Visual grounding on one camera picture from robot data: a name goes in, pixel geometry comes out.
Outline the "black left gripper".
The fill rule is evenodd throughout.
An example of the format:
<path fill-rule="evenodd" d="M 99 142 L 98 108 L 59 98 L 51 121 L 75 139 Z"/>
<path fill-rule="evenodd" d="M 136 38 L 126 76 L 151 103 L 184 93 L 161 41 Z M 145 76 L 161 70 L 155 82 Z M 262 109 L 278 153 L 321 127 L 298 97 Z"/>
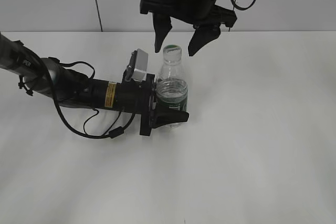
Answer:
<path fill-rule="evenodd" d="M 130 113 L 131 117 L 123 129 L 126 130 L 134 120 L 140 115 L 140 131 L 142 136 L 150 136 L 152 129 L 157 129 L 165 125 L 184 123 L 188 121 L 189 113 L 178 110 L 155 111 L 152 119 L 154 102 L 154 74 L 146 74 L 145 80 L 135 81 L 123 74 L 122 82 L 117 86 L 118 110 Z"/>

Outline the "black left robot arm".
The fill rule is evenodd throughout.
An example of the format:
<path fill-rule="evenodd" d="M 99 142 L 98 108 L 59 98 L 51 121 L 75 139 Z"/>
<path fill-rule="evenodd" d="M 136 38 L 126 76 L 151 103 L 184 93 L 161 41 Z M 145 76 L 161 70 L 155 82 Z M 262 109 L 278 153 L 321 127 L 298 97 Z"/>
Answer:
<path fill-rule="evenodd" d="M 155 76 L 147 73 L 148 54 L 141 49 L 132 52 L 122 81 L 99 80 L 72 69 L 77 62 L 62 63 L 54 57 L 41 58 L 20 40 L 1 35 L 1 68 L 19 76 L 18 87 L 28 95 L 34 92 L 50 97 L 60 119 L 73 133 L 90 139 L 115 138 L 122 135 L 134 117 L 141 116 L 140 135 L 149 136 L 152 129 L 187 122 L 189 114 L 158 104 Z M 101 135 L 75 130 L 65 119 L 61 108 L 112 110 L 130 113 L 124 126 L 110 127 Z"/>

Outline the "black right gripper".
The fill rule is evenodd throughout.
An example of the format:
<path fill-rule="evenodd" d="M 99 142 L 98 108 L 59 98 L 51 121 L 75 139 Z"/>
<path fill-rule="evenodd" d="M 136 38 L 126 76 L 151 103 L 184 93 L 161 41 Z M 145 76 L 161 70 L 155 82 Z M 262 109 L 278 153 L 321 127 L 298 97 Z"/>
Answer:
<path fill-rule="evenodd" d="M 189 9 L 182 9 L 175 0 L 140 0 L 140 13 L 153 14 L 153 28 L 155 32 L 154 51 L 160 52 L 162 44 L 172 29 L 171 18 L 198 26 L 188 45 L 188 55 L 194 56 L 205 45 L 216 40 L 220 34 L 220 24 L 233 27 L 237 16 L 233 10 L 213 5 L 201 17 L 196 12 L 188 13 Z"/>

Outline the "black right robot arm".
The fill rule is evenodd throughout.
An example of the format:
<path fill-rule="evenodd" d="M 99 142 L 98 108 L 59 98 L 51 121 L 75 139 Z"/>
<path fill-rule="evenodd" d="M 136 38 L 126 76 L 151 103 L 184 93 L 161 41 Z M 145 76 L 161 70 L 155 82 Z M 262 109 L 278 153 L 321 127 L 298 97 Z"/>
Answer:
<path fill-rule="evenodd" d="M 194 27 L 188 45 L 189 56 L 221 35 L 221 25 L 233 27 L 237 16 L 233 10 L 216 5 L 217 0 L 140 0 L 140 13 L 152 13 L 155 32 L 154 51 L 159 52 L 172 29 L 172 19 Z"/>

